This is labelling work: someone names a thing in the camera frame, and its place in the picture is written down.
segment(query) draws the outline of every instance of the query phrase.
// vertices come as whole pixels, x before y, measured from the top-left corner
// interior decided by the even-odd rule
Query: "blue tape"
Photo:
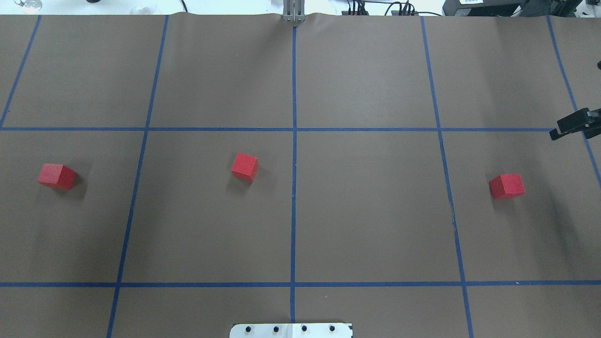
[[[297,157],[297,124],[296,124],[296,26],[292,28],[292,206],[290,220],[290,322],[296,321],[296,157]]]
[[[2,131],[35,132],[143,132],[144,127],[3,127]]]
[[[228,128],[228,127],[150,127],[149,131],[158,132],[291,132],[292,128]]]
[[[297,128],[299,132],[435,132],[438,128]]]
[[[567,79],[566,70],[563,66],[563,62],[561,61],[560,50],[557,47],[557,41],[555,39],[555,32],[553,31],[553,24],[551,23],[551,17],[547,15],[547,26],[549,27],[549,34],[551,35],[551,42],[553,43],[553,49],[555,50],[555,56],[557,57],[557,63],[560,66],[561,76],[564,78],[564,82],[566,83],[567,93],[570,96],[570,101],[572,102],[572,108],[574,111],[578,110],[578,106],[576,105],[576,100],[574,99],[574,94],[572,93],[572,87],[570,86],[570,81]],[[601,174],[599,173],[599,167],[597,166],[597,161],[595,160],[595,156],[593,155],[593,151],[591,150],[591,145],[588,140],[584,137],[584,133],[582,133],[582,138],[584,140],[584,144],[587,147],[588,157],[591,159],[591,164],[593,165],[593,171],[595,172],[595,176],[597,177],[597,183],[599,184],[599,188],[601,188]]]
[[[121,283],[121,287],[290,287],[288,282],[250,282],[250,283]]]
[[[5,281],[0,287],[116,287],[116,283],[78,283],[60,281]]]
[[[40,22],[41,15],[38,15],[38,18],[35,21],[34,30],[33,32],[31,32],[29,43],[27,44],[27,48],[25,49],[25,54],[23,54],[23,58],[21,59],[21,65],[19,65],[17,76],[14,77],[13,86],[12,88],[10,88],[10,93],[8,94],[8,100],[6,101],[6,105],[4,106],[2,117],[0,117],[0,128],[4,125],[4,120],[6,120],[6,115],[8,114],[8,110],[10,109],[10,103],[13,101],[14,92],[17,90],[17,86],[19,85],[19,79],[21,78],[21,73],[23,73],[23,68],[25,67],[25,62],[27,62],[27,57],[29,56],[29,52],[31,51],[31,46],[34,43],[35,35],[37,33],[38,27],[40,26]]]
[[[552,286],[601,285],[601,280],[492,280],[492,281],[299,281],[295,287],[460,287],[460,286]],[[0,287],[117,287],[119,288],[244,288],[291,287],[287,281],[267,282],[142,282],[142,283],[78,283],[78,282],[0,282]]]
[[[335,281],[297,282],[296,287],[433,287],[463,286],[461,281]]]
[[[109,318],[109,325],[106,332],[106,338],[111,338],[112,329],[115,324],[115,315],[117,313],[117,303],[119,302],[119,291],[121,279],[123,278],[123,268],[125,266],[125,258],[127,255],[127,245],[129,243],[129,235],[132,229],[133,211],[136,206],[136,198],[138,196],[138,185],[140,182],[140,174],[142,172],[142,165],[144,163],[144,153],[146,151],[146,142],[148,140],[148,129],[150,127],[150,120],[152,118],[152,109],[154,105],[154,94],[156,92],[156,85],[159,80],[160,63],[163,56],[163,48],[165,47],[165,37],[167,35],[167,26],[169,24],[169,16],[165,16],[165,23],[163,24],[163,34],[160,40],[159,55],[156,61],[156,70],[154,71],[154,79],[152,85],[152,92],[150,93],[150,102],[148,103],[148,114],[146,116],[146,127],[144,131],[144,137],[142,138],[142,146],[140,148],[140,157],[138,159],[138,169],[136,171],[136,179],[133,183],[132,201],[129,206],[129,214],[127,216],[127,226],[125,229],[125,236],[123,238],[123,247],[121,249],[121,259],[119,261],[119,270],[117,272],[117,286],[115,287],[115,294],[113,297],[113,304],[111,307],[111,317]]]
[[[453,192],[451,190],[451,180],[449,178],[448,165],[447,165],[447,155],[445,153],[445,145],[444,140],[442,138],[442,129],[441,129],[441,118],[438,111],[438,101],[436,99],[436,89],[434,86],[434,76],[432,74],[432,62],[430,60],[430,51],[428,49],[428,37],[426,34],[426,23],[424,21],[424,17],[420,17],[421,19],[421,29],[424,38],[424,50],[426,53],[426,63],[428,65],[428,77],[430,78],[430,90],[432,92],[432,104],[434,106],[434,115],[436,117],[436,127],[438,128],[438,142],[441,148],[441,157],[442,157],[442,167],[445,173],[445,181],[447,184],[447,197],[449,199],[449,204],[451,205],[451,213],[453,216],[453,229],[455,232],[455,249],[457,253],[457,263],[459,264],[459,276],[461,278],[461,282],[463,283],[462,292],[463,292],[463,305],[465,306],[465,317],[468,325],[468,334],[470,338],[474,338],[474,329],[472,327],[472,315],[469,309],[469,298],[468,298],[468,288],[465,286],[465,272],[463,269],[463,257],[461,254],[461,244],[459,242],[459,230],[457,229],[457,217],[455,214],[455,204],[453,203]]]
[[[444,132],[550,132],[553,128],[441,128]]]

